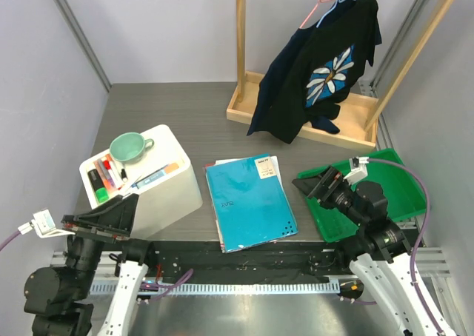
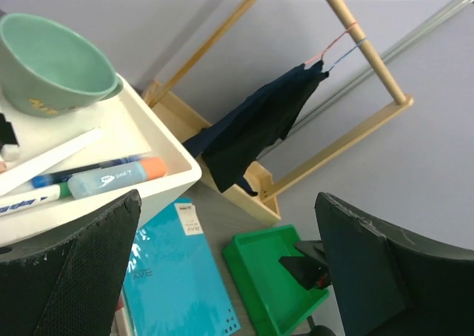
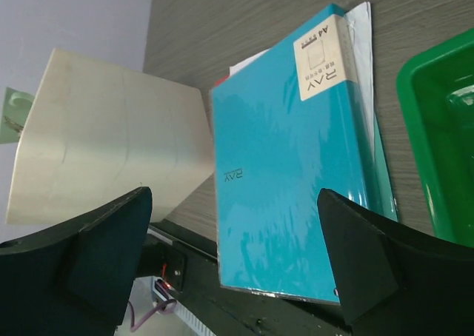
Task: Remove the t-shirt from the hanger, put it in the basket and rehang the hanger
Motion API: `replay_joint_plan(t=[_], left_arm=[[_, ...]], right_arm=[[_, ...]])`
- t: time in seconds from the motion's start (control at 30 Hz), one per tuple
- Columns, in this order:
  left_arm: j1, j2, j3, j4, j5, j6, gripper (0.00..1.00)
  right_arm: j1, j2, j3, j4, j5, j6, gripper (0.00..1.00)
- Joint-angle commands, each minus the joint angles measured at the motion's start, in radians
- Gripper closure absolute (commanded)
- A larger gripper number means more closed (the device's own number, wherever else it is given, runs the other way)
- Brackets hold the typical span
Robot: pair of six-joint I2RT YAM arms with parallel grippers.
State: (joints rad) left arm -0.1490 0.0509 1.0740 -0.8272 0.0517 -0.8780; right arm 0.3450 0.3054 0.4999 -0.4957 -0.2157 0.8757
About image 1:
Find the black flower print t shirt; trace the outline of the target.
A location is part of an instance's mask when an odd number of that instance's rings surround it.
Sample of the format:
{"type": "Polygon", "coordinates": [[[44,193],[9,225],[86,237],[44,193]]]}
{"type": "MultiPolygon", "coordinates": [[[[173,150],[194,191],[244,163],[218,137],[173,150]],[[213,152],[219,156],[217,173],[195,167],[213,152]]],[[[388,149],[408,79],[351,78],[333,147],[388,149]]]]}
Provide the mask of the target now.
{"type": "Polygon", "coordinates": [[[382,43],[377,0],[346,1],[319,28],[316,23],[262,121],[263,131],[286,144],[306,123],[329,134],[340,132],[333,123],[340,103],[373,65],[382,43]]]}

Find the light blue hanger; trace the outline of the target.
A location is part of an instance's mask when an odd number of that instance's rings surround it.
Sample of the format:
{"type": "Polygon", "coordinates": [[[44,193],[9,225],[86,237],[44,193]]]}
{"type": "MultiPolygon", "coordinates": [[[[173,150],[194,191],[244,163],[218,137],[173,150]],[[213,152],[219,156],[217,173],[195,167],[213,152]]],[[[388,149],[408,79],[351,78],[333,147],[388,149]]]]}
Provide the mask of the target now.
{"type": "Polygon", "coordinates": [[[319,19],[319,21],[316,23],[316,27],[319,28],[323,20],[331,13],[334,11],[334,9],[337,8],[337,6],[341,3],[344,3],[346,1],[356,1],[356,0],[335,0],[332,7],[319,19]]]}

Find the navy blue t shirt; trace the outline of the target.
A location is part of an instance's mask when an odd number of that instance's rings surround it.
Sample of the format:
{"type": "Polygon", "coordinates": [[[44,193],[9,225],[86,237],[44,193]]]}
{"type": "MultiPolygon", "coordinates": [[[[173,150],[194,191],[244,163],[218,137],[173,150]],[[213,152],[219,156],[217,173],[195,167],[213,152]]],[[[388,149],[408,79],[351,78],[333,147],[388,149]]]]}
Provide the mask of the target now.
{"type": "Polygon", "coordinates": [[[259,83],[257,105],[253,113],[250,128],[247,131],[247,136],[252,135],[254,132],[264,130],[262,121],[276,100],[300,49],[310,38],[312,31],[312,27],[297,29],[270,64],[266,74],[259,83]]]}

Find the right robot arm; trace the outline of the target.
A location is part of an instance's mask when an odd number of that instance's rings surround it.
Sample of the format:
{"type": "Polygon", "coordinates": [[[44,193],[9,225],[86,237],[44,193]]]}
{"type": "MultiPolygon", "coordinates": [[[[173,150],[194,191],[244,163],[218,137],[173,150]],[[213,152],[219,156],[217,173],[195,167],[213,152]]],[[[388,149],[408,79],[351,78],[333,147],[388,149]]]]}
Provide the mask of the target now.
{"type": "Polygon", "coordinates": [[[411,244],[390,218],[382,186],[354,181],[366,172],[363,163],[348,175],[329,166],[313,177],[294,179],[293,185],[322,208],[337,209],[357,225],[353,236],[338,242],[335,265],[362,282],[396,335],[455,335],[419,277],[419,244],[411,244]]]}

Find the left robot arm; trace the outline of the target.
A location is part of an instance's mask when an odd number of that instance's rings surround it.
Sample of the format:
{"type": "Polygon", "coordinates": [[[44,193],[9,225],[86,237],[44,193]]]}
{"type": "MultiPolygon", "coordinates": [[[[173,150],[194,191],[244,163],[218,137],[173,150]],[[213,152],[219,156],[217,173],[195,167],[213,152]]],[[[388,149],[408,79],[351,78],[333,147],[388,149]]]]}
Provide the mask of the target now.
{"type": "Polygon", "coordinates": [[[37,269],[24,285],[24,311],[35,317],[34,335],[90,334],[93,305],[83,301],[108,243],[121,247],[118,286],[99,334],[127,335],[141,283],[158,266],[152,242],[131,236],[138,199],[117,195],[89,212],[62,218],[69,233],[64,265],[37,269]]]}

